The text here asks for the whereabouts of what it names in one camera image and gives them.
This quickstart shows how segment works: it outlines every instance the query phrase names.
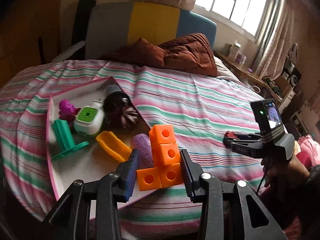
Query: human hand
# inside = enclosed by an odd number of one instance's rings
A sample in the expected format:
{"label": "human hand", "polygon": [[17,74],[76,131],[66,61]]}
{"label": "human hand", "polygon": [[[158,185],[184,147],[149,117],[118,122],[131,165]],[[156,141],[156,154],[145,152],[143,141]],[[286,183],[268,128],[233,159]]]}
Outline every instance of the human hand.
{"label": "human hand", "polygon": [[266,173],[267,171],[264,187],[268,187],[272,183],[272,178],[279,175],[287,177],[291,188],[301,186],[307,181],[310,172],[295,155],[288,161],[275,163],[270,169],[266,167],[268,158],[266,157],[261,161],[261,165],[264,166],[263,172]]}

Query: blue headboard panel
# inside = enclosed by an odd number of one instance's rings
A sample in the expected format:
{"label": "blue headboard panel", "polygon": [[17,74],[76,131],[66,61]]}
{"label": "blue headboard panel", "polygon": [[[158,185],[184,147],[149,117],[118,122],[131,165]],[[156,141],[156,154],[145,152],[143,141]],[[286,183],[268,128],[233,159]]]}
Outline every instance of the blue headboard panel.
{"label": "blue headboard panel", "polygon": [[177,37],[191,33],[203,33],[210,43],[211,48],[216,37],[217,25],[206,17],[180,9]]}

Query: purple toy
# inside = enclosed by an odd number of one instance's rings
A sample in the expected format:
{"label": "purple toy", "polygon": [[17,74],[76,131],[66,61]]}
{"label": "purple toy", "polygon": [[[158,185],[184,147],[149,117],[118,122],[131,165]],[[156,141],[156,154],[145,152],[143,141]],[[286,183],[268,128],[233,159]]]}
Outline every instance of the purple toy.
{"label": "purple toy", "polygon": [[68,100],[63,99],[59,103],[59,109],[59,119],[66,120],[70,126],[81,108],[76,108]]}
{"label": "purple toy", "polygon": [[149,137],[140,133],[132,138],[132,146],[139,150],[140,162],[139,169],[147,169],[153,167],[153,158],[151,153],[151,143]]}

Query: magenta toy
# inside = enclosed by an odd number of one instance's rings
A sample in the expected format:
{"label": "magenta toy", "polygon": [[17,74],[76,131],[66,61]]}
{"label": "magenta toy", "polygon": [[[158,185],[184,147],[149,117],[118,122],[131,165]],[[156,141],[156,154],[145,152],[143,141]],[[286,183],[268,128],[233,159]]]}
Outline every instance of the magenta toy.
{"label": "magenta toy", "polygon": [[68,100],[63,99],[59,103],[59,109],[59,118],[66,120],[70,126],[81,108],[76,108]]}

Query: camera screen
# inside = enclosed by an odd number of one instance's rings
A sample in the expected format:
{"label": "camera screen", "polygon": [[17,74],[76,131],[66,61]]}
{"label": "camera screen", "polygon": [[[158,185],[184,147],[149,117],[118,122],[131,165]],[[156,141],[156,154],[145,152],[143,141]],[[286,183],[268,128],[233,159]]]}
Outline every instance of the camera screen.
{"label": "camera screen", "polygon": [[268,103],[265,105],[265,108],[270,128],[273,129],[280,125],[282,121],[275,103]]}

